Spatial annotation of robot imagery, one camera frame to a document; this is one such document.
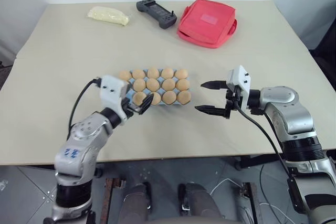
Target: brown egg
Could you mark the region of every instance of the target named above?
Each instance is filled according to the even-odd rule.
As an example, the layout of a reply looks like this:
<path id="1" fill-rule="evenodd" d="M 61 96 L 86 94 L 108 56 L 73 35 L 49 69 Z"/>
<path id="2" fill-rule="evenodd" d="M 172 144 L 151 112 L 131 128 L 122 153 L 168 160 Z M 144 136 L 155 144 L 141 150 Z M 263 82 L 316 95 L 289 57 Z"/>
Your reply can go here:
<path id="1" fill-rule="evenodd" d="M 188 80 L 182 79 L 177 82 L 176 87 L 180 91 L 187 90 L 190 87 L 190 83 Z"/>
<path id="2" fill-rule="evenodd" d="M 164 80 L 164 82 L 162 83 L 162 88 L 165 91 L 170 91 L 170 90 L 175 89 L 175 81 L 171 78 Z"/>
<path id="3" fill-rule="evenodd" d="M 133 89 L 136 92 L 140 92 L 142 90 L 144 90 L 146 88 L 146 82 L 144 81 L 144 79 L 136 79 L 133 82 Z"/>
<path id="4" fill-rule="evenodd" d="M 119 79 L 124 80 L 124 81 L 128 81 L 129 79 L 132 78 L 131 73 L 128 70 L 122 70 L 119 73 Z"/>
<path id="5" fill-rule="evenodd" d="M 178 71 L 176 71 L 175 77 L 179 80 L 185 79 L 188 77 L 188 71 L 186 69 L 179 69 Z"/>
<path id="6" fill-rule="evenodd" d="M 176 94 L 174 91 L 167 91 L 163 94 L 162 96 L 162 101 L 165 103 L 165 104 L 172 104 L 173 102 L 176 101 Z"/>
<path id="7" fill-rule="evenodd" d="M 163 79 L 173 78 L 174 70 L 172 68 L 165 68 L 162 70 L 161 76 Z"/>
<path id="8" fill-rule="evenodd" d="M 157 68 L 149 68 L 147 71 L 147 77 L 157 79 L 160 76 L 159 70 Z"/>
<path id="9" fill-rule="evenodd" d="M 180 104 L 185 105 L 191 101 L 191 94 L 189 91 L 181 91 L 177 95 L 177 100 L 180 102 Z"/>
<path id="10" fill-rule="evenodd" d="M 152 105 L 157 105 L 159 102 L 161 102 L 161 96 L 159 93 L 152 93 L 154 94 L 154 98 L 153 98 L 153 101 L 152 101 Z"/>
<path id="11" fill-rule="evenodd" d="M 145 72 L 144 72 L 142 69 L 135 69 L 135 70 L 132 72 L 132 76 L 133 76 L 133 78 L 135 78 L 135 79 L 143 79 L 143 78 L 146 77 Z"/>
<path id="12" fill-rule="evenodd" d="M 137 92 L 133 96 L 133 103 L 139 106 L 145 98 L 146 94 L 144 92 Z"/>
<path id="13" fill-rule="evenodd" d="M 147 85 L 147 88 L 152 92 L 155 92 L 160 88 L 159 82 L 153 78 L 148 79 L 146 82 L 146 85 Z"/>

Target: table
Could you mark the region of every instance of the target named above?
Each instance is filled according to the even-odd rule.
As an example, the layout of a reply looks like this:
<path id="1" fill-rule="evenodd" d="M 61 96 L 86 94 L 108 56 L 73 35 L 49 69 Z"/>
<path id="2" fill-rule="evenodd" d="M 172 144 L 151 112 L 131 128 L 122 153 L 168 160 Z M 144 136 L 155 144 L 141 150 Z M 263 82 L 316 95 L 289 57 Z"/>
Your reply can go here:
<path id="1" fill-rule="evenodd" d="M 190 3 L 160 4 L 180 17 Z M 236 8 L 238 27 L 218 49 L 179 39 L 177 25 L 162 30 L 149 15 L 139 13 L 135 3 L 49 5 L 0 92 L 0 164 L 52 164 L 84 85 L 97 76 L 150 66 L 188 69 L 192 101 L 135 115 L 116 128 L 98 161 L 272 153 L 259 129 L 239 113 L 225 120 L 194 109 L 202 104 L 224 107 L 224 91 L 200 85 L 225 80 L 237 65 L 249 71 L 252 89 L 294 88 L 314 118 L 323 148 L 335 148 L 336 94 L 274 3 L 225 3 Z M 97 5 L 130 15 L 129 24 L 88 19 L 86 13 Z M 74 122 L 101 109 L 99 90 L 92 87 L 78 105 Z M 264 117 L 253 118 L 274 137 Z"/>

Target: remote controller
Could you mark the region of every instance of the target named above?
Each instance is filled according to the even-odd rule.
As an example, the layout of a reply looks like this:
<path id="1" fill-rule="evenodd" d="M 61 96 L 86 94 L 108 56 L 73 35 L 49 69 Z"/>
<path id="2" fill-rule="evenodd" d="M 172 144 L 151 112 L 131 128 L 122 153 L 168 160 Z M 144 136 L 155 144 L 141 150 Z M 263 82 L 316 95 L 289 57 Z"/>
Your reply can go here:
<path id="1" fill-rule="evenodd" d="M 161 5 L 157 4 L 155 0 L 142 0 L 136 3 L 136 8 L 140 12 L 147 12 L 159 22 L 162 29 L 166 29 L 175 24 L 177 16 L 174 11 L 169 12 Z"/>

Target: blue egg tray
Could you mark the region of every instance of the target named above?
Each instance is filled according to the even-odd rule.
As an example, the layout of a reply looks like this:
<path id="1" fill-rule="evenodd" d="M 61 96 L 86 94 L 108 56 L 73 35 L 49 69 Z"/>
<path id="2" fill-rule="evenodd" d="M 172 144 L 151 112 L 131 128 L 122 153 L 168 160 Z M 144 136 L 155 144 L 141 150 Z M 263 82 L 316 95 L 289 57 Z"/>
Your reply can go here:
<path id="1" fill-rule="evenodd" d="M 163 94 L 166 92 L 166 90 L 164 90 L 164 89 L 162 88 L 162 83 L 163 83 L 164 80 L 165 80 L 164 78 L 161 77 L 161 72 L 162 72 L 162 70 L 163 70 L 162 68 L 158 68 L 158 71 L 159 71 L 160 76 L 157 78 L 157 80 L 158 80 L 158 82 L 159 82 L 159 84 L 160 84 L 160 88 L 156 91 L 156 92 L 161 96 L 161 98 L 162 98 Z M 143 71 L 144 71 L 145 74 L 146 74 L 146 77 L 143 78 L 143 80 L 144 80 L 145 82 L 147 82 L 147 80 L 148 80 L 148 77 L 147 77 L 148 69 L 143 69 Z M 175 85 L 176 85 L 176 83 L 178 82 L 178 78 L 176 78 L 176 77 L 174 76 L 172 79 L 175 81 Z M 129 79 L 128 81 L 129 81 L 130 84 L 132 84 L 132 88 L 127 92 L 126 97 L 132 101 L 132 100 L 133 100 L 133 96 L 134 96 L 134 94 L 136 93 L 136 91 L 133 89 L 133 83 L 134 83 L 135 79 L 134 79 L 134 78 L 131 78 L 131 79 Z M 180 90 L 178 90 L 177 88 L 173 89 L 173 91 L 175 92 L 176 96 L 180 93 Z M 152 91 L 150 91 L 147 87 L 146 87 L 142 92 L 144 92 L 146 95 L 149 95 L 150 93 L 152 93 Z M 177 100 L 176 100 L 175 102 L 173 102 L 172 104 L 166 104 L 166 103 L 164 103 L 164 102 L 161 100 L 157 105 L 182 105 L 182 104 L 181 104 L 180 102 L 178 102 Z"/>

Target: gray floor tile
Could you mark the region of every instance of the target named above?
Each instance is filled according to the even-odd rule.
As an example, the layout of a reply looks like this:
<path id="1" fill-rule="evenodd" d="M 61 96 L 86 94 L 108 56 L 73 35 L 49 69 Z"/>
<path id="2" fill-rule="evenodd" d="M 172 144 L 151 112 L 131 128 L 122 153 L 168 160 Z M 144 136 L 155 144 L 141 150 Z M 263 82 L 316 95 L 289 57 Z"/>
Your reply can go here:
<path id="1" fill-rule="evenodd" d="M 53 202 L 50 199 L 46 199 L 27 224 L 42 224 L 44 218 L 50 217 L 52 205 Z"/>
<path id="2" fill-rule="evenodd" d="M 56 188 L 54 170 L 28 166 L 19 166 L 18 168 L 46 195 L 49 195 Z"/>
<path id="3" fill-rule="evenodd" d="M 2 179 L 8 184 L 0 191 L 0 222 L 26 224 L 46 196 L 15 166 L 1 166 Z"/>
<path id="4" fill-rule="evenodd" d="M 307 224 L 309 223 L 307 215 L 298 214 L 292 205 L 292 202 L 288 202 L 287 211 L 285 214 L 296 224 Z"/>
<path id="5" fill-rule="evenodd" d="M 123 190 L 113 191 L 109 224 L 117 224 L 122 201 L 128 189 L 144 181 L 148 181 L 152 186 L 153 203 L 150 220 L 179 215 L 177 187 L 180 183 L 199 183 L 210 192 L 224 178 L 231 178 L 238 183 L 254 182 L 258 187 L 259 201 L 265 202 L 259 185 L 261 166 L 237 171 L 232 167 L 233 161 L 232 158 L 211 157 L 99 164 L 98 166 L 103 168 L 104 174 L 101 178 L 94 178 L 92 183 L 92 209 L 97 214 L 97 223 L 100 220 L 105 179 L 113 177 L 125 179 L 127 186 Z M 29 167 L 20 167 L 20 169 L 22 172 L 16 167 L 0 167 L 0 180 L 6 179 L 9 181 L 8 186 L 0 191 L 0 204 L 4 205 L 2 201 L 8 202 L 9 196 L 5 195 L 6 191 L 15 191 L 15 197 L 9 202 L 9 206 L 0 209 L 0 222 L 20 224 L 29 221 L 28 224 L 41 223 L 45 217 L 50 216 L 53 200 L 56 197 L 54 171 Z M 291 205 L 287 192 L 286 177 L 279 164 L 267 164 L 263 170 L 262 179 L 264 191 L 272 204 L 287 213 L 296 224 L 307 223 L 307 217 L 297 214 Z M 237 186 L 230 182 L 224 182 L 214 192 L 213 197 L 226 219 L 240 221 L 246 219 L 243 207 L 250 208 L 250 203 L 248 199 L 239 195 Z M 21 212 L 20 215 L 12 214 L 10 216 L 11 210 L 18 208 L 18 202 L 19 204 L 29 205 L 28 210 L 25 206 L 26 210 Z M 262 206 L 261 211 L 264 223 L 278 224 L 268 206 Z M 281 222 L 286 223 L 285 218 L 277 210 L 275 212 Z"/>
<path id="6" fill-rule="evenodd" d="M 254 182 L 258 188 L 258 196 L 260 202 L 266 202 L 264 196 L 261 193 L 261 187 L 259 183 L 259 174 L 260 174 L 261 166 L 251 167 L 248 169 L 243 169 L 238 171 L 234 169 L 231 165 L 227 165 L 224 172 L 223 172 L 223 179 L 224 178 L 231 178 L 236 182 Z M 283 212 L 286 213 L 287 209 L 289 209 L 289 204 L 291 203 L 289 193 L 288 193 L 288 186 L 284 182 L 286 181 L 286 174 L 285 172 L 279 171 L 280 166 L 277 162 L 266 164 L 263 173 L 261 176 L 262 186 L 265 191 L 265 194 L 270 201 L 271 204 L 277 206 Z M 214 199 L 217 202 L 220 210 L 227 218 L 237 218 L 239 216 L 236 214 L 237 210 L 232 209 L 230 206 L 230 202 L 234 200 L 237 202 L 239 199 L 239 195 L 234 191 L 235 186 L 231 183 L 223 183 L 214 193 Z M 278 224 L 276 218 L 274 217 L 273 213 L 269 209 L 268 206 L 261 206 L 261 212 L 263 216 L 263 220 L 265 223 L 269 224 Z M 275 210 L 278 218 L 282 223 L 285 223 L 285 217 Z M 290 218 L 302 218 L 298 213 L 295 211 L 289 211 L 288 215 Z"/>

